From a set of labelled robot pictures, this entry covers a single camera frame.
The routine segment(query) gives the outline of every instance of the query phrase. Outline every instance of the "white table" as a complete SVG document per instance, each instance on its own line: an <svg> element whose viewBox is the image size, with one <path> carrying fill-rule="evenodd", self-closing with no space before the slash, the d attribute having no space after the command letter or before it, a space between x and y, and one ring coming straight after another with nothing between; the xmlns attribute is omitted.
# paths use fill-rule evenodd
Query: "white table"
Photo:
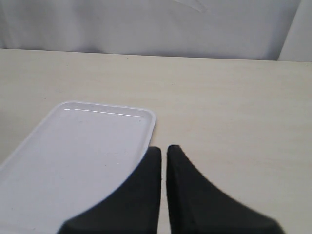
<svg viewBox="0 0 312 234"><path fill-rule="evenodd" d="M0 50L0 161L55 105L157 115L151 145L195 166L289 234L312 231L312 64ZM165 160L159 233L170 233Z"/></svg>

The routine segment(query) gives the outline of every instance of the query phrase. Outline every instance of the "white wall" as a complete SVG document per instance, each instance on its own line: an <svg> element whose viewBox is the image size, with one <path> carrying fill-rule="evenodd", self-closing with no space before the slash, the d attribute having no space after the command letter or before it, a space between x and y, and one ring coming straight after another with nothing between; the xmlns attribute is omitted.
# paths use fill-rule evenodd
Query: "white wall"
<svg viewBox="0 0 312 234"><path fill-rule="evenodd" d="M277 60L299 2L0 0L0 45Z"/></svg>

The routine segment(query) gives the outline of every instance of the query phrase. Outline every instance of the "plastic tray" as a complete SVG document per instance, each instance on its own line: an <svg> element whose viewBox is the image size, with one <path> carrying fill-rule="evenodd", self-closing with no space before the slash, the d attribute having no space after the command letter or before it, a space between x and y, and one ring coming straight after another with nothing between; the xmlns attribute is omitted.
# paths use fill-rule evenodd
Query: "plastic tray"
<svg viewBox="0 0 312 234"><path fill-rule="evenodd" d="M0 233L54 234L112 193L142 159L156 117L66 102L0 166Z"/></svg>

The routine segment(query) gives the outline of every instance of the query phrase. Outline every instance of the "white tray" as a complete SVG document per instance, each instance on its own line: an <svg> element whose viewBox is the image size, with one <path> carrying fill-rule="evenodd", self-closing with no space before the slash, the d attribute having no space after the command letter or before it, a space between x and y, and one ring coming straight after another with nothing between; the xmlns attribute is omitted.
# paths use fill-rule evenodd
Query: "white tray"
<svg viewBox="0 0 312 234"><path fill-rule="evenodd" d="M0 233L55 234L111 194L144 155L153 112L66 102L0 166Z"/></svg>

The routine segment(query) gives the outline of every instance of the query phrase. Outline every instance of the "table surface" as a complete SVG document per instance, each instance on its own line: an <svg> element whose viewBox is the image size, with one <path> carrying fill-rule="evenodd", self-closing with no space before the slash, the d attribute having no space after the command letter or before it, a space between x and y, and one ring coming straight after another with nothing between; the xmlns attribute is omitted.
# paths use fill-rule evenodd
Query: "table surface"
<svg viewBox="0 0 312 234"><path fill-rule="evenodd" d="M0 162L67 100L153 110L164 158L181 145L224 192L287 233L311 232L312 63L1 49Z"/></svg>

